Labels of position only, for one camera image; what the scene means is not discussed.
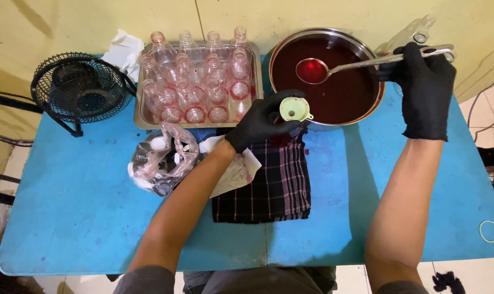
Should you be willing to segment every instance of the black nitrile glove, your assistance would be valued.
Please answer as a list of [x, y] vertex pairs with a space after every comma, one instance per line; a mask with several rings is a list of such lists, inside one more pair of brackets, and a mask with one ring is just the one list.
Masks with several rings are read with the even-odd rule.
[[305, 98], [305, 93], [285, 90], [265, 99], [256, 99], [238, 125], [225, 135], [225, 140], [229, 141], [237, 153], [242, 153], [250, 144], [288, 133], [299, 127], [299, 120], [274, 124], [269, 119], [272, 112], [279, 112], [280, 103], [287, 97]]
[[448, 107], [456, 69], [443, 54], [421, 57], [421, 46], [408, 43], [394, 50], [403, 60], [381, 64], [376, 76], [380, 82], [398, 83], [403, 91], [402, 112], [411, 139], [447, 141]]

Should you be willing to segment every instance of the metal ladle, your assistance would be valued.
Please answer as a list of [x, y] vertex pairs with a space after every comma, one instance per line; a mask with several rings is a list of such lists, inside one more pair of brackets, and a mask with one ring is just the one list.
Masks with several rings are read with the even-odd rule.
[[[445, 45], [437, 45], [437, 46], [430, 46], [430, 47], [423, 47], [420, 48], [421, 51], [421, 56], [423, 58], [433, 56], [433, 55], [438, 55], [438, 54], [445, 54], [446, 59], [449, 62], [453, 62], [454, 59], [456, 59], [456, 54], [453, 52], [454, 45], [452, 44], [445, 44]], [[378, 64], [383, 64], [383, 63], [389, 63], [389, 62], [396, 62], [403, 60], [403, 54], [394, 54], [394, 55], [388, 55], [384, 57], [378, 57], [374, 59], [369, 59], [365, 61], [360, 61], [360, 62], [355, 62], [355, 63], [350, 63], [350, 64], [344, 64], [344, 65], [338, 65], [334, 69], [329, 70], [327, 65], [316, 58], [307, 58], [303, 59], [298, 64], [296, 65], [296, 75], [300, 78], [300, 80], [304, 81], [305, 83], [312, 84], [312, 85], [317, 85], [325, 82], [329, 76], [333, 73], [340, 72], [340, 71], [346, 71], [346, 70], [351, 70], [351, 69], [357, 69], [357, 68], [364, 68], [366, 66], [373, 66], [373, 65], [378, 65]], [[301, 76], [301, 75], [307, 75], [304, 73], [307, 71], [307, 69], [303, 69], [305, 66], [309, 67], [309, 69], [312, 69], [314, 66], [320, 66], [321, 65], [325, 68], [325, 77], [321, 79], [319, 77], [318, 79], [315, 79], [315, 77], [309, 76]]]

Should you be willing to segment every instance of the gloved hand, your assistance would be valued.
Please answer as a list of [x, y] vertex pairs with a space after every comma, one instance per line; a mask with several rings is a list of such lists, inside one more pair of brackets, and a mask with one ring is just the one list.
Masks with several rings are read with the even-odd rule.
[[238, 125], [225, 135], [225, 139], [237, 153], [242, 153], [250, 144], [288, 133], [301, 125], [299, 120], [290, 120], [282, 124], [274, 124], [270, 121], [269, 114], [279, 112], [280, 103], [287, 97], [305, 98], [305, 93], [298, 90], [285, 90], [265, 99], [257, 99], [252, 103]]
[[411, 139], [447, 141], [447, 118], [456, 69], [443, 54], [421, 57], [421, 46], [411, 42], [394, 50], [403, 60], [381, 64], [380, 82], [398, 83], [403, 90], [402, 112]]

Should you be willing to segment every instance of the checkered cloth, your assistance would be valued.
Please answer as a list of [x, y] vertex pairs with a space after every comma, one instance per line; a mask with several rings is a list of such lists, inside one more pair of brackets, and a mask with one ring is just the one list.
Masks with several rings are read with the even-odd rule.
[[252, 144], [249, 149], [262, 167], [250, 184], [212, 199], [214, 222], [262, 223], [308, 218], [311, 187], [303, 151], [305, 133], [306, 130], [299, 129], [280, 148], [270, 140]]

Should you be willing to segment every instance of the rubber band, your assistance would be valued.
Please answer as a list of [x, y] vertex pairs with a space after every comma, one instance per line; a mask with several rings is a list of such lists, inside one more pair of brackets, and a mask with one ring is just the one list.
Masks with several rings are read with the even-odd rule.
[[486, 223], [486, 222], [489, 222], [489, 223], [493, 223], [493, 224], [494, 224], [494, 222], [493, 222], [493, 221], [483, 221], [483, 222], [481, 222], [481, 224], [479, 224], [479, 234], [481, 235], [481, 237], [483, 238], [483, 240], [485, 240], [485, 242], [488, 242], [488, 243], [494, 243], [494, 240], [489, 241], [489, 240], [485, 239], [485, 237], [483, 236], [483, 232], [481, 232], [481, 226], [482, 226], [484, 223]]

